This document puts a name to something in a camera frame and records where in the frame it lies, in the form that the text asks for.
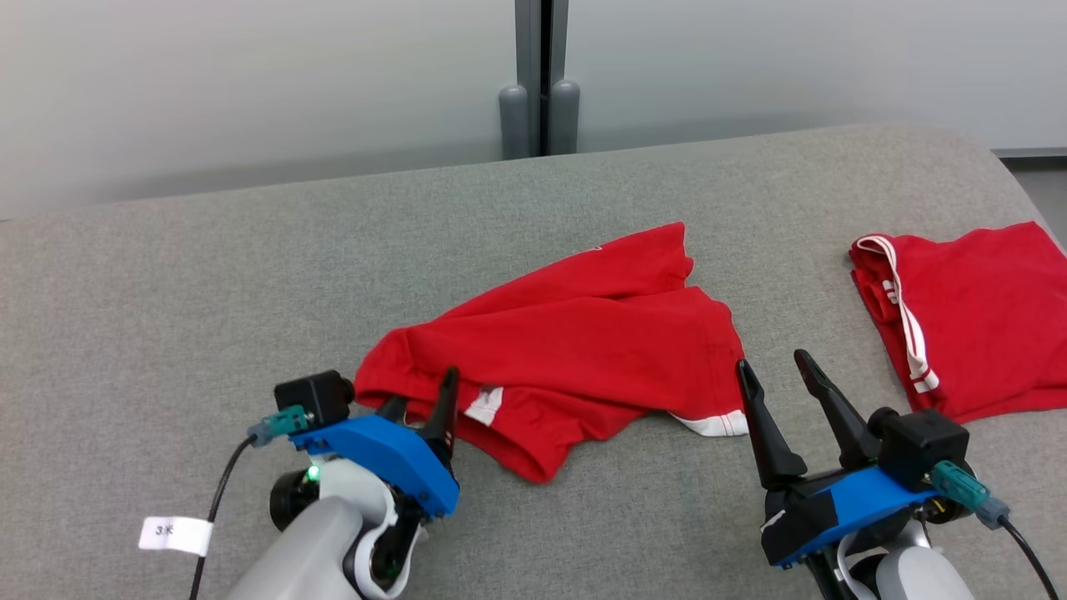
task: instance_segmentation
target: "red t-shirt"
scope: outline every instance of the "red t-shirt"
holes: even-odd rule
[[[747,433],[740,340],[726,304],[685,285],[684,236],[682,223],[633,234],[389,332],[355,375],[356,400],[400,394],[424,421],[455,365],[457,435],[539,483],[574,444],[650,410],[703,436]]]
[[[1067,257],[1036,223],[874,234],[849,254],[913,409],[965,423],[1067,406]]]

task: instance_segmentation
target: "cable connector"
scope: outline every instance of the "cable connector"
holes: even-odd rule
[[[930,485],[949,500],[955,500],[971,511],[977,511],[978,506],[989,498],[989,488],[949,460],[934,465]]]
[[[990,530],[1000,528],[1000,518],[1006,519],[1012,511],[1007,504],[990,495],[989,488],[982,481],[947,460],[934,465],[930,485],[949,500],[954,500],[974,512],[982,524]]]
[[[274,438],[291,436],[309,428],[304,407],[291,406],[280,410],[270,416],[265,416],[259,423],[249,427],[249,436],[255,437],[253,447],[266,446]]]
[[[993,496],[989,496],[978,505],[978,509],[974,511],[974,516],[982,521],[983,525],[990,530],[999,530],[1002,524],[1001,517],[1007,520],[1007,516],[1010,512],[1012,509],[1006,504]]]

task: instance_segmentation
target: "white label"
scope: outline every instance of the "white label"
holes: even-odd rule
[[[141,550],[180,550],[207,556],[213,525],[189,517],[147,517],[141,527]]]
[[[463,411],[463,414],[481,423],[492,426],[496,419],[496,411],[500,410],[504,404],[504,388],[482,388],[471,406]]]

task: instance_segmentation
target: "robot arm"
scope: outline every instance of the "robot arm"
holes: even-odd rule
[[[833,600],[972,600],[915,521],[943,523],[971,514],[929,476],[942,461],[966,467],[968,431],[935,411],[901,416],[881,409],[864,424],[807,351],[794,358],[833,430],[841,469],[806,475],[808,467],[790,449],[755,374],[742,361],[745,413],[767,490],[761,543],[768,563],[806,565],[823,596]],[[878,548],[883,552],[848,567],[848,556]]]
[[[450,368],[418,431],[403,425],[407,400],[398,396],[376,414],[348,419],[351,384],[335,372],[275,388],[280,412],[250,433],[269,441],[280,427],[316,464],[275,484],[271,518],[283,534],[229,599],[399,597],[424,525],[451,515],[459,501],[451,471],[458,383]]]

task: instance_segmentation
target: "blue plastic part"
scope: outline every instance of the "blue plastic part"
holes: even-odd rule
[[[824,491],[829,491],[833,498],[837,526],[826,530],[800,550],[776,563],[776,567],[794,565],[806,554],[841,541],[846,535],[873,525],[907,506],[938,495],[934,490],[908,491],[877,467],[849,473]]]
[[[460,487],[415,431],[368,414],[290,436],[307,454],[336,453],[418,501],[431,518],[451,515]]]

